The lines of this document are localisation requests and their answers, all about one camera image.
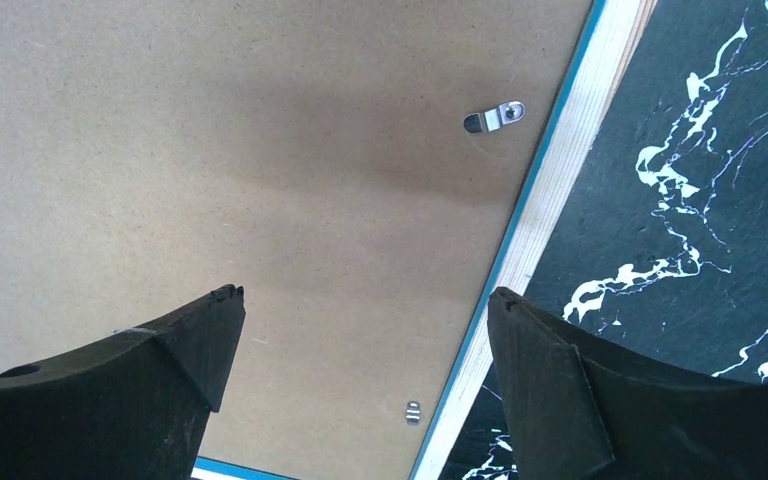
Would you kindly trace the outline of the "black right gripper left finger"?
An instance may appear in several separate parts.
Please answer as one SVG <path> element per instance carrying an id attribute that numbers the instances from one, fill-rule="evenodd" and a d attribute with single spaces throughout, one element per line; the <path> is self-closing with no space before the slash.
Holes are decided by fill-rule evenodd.
<path id="1" fill-rule="evenodd" d="M 187 479 L 245 321 L 222 286 L 0 374 L 0 479 Z"/>

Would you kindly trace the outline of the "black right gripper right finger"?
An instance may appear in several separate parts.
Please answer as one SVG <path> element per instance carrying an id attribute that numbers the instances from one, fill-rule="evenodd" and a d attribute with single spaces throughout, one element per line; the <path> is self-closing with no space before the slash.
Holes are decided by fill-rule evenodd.
<path id="1" fill-rule="evenodd" d="M 487 330 L 524 479 L 768 479 L 768 384 L 669 365 L 500 287 Z"/>

